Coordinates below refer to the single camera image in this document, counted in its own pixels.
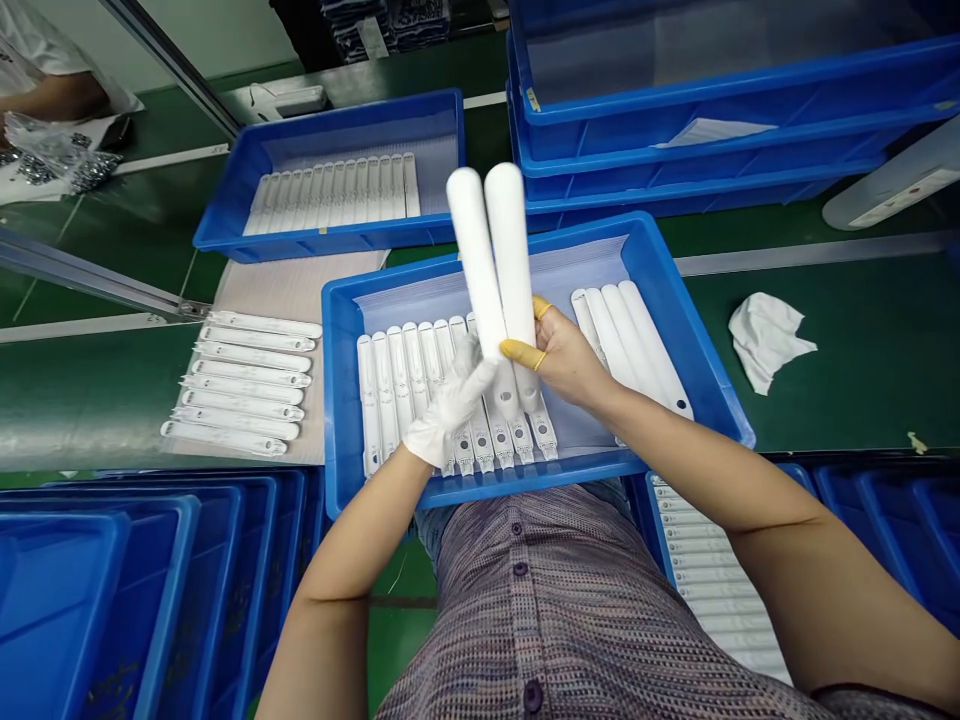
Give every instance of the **white glove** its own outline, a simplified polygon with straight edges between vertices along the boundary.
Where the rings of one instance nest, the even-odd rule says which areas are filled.
[[[483,391],[493,382],[497,366],[505,362],[482,360],[478,364],[478,354],[475,337],[458,338],[453,376],[444,378],[423,417],[410,423],[403,437],[407,450],[434,467],[443,467],[447,458],[453,457],[453,437],[470,420]]]

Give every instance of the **transparent plastic bag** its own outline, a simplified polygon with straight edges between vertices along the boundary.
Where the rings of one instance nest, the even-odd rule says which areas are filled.
[[[20,151],[19,172],[34,185],[59,178],[71,194],[87,192],[110,177],[123,159],[91,150],[91,139],[72,123],[45,122],[13,112],[6,113],[4,121],[7,141]]]

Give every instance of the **worker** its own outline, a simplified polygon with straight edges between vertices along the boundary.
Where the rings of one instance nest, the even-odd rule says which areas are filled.
[[[84,120],[142,108],[36,9],[0,0],[0,118]]]
[[[714,644],[647,552],[619,481],[418,513],[439,613],[379,708],[388,718],[942,718],[960,641],[846,526],[741,445],[618,384],[579,328],[534,298],[537,347],[503,353],[603,423],[726,531],[795,687]],[[367,715],[367,596],[495,364],[461,361],[345,508],[281,634],[258,720]]]

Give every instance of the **crumpled paper towel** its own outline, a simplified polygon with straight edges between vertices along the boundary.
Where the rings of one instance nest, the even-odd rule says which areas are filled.
[[[727,327],[754,391],[766,395],[774,373],[788,362],[817,349],[796,336],[803,315],[783,300],[754,293],[734,310]]]

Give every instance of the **hand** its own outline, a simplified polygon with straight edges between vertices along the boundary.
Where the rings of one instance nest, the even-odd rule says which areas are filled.
[[[596,408],[601,398],[620,387],[600,364],[580,328],[556,307],[534,295],[533,315],[537,320],[537,347],[504,340],[500,352],[537,372],[564,400],[587,410]]]
[[[482,360],[478,364],[478,359],[477,339],[472,335],[459,338],[453,375],[444,378],[424,416],[407,428],[403,444],[434,467],[443,467],[447,458],[453,457],[453,437],[467,424],[497,374],[501,361]]]

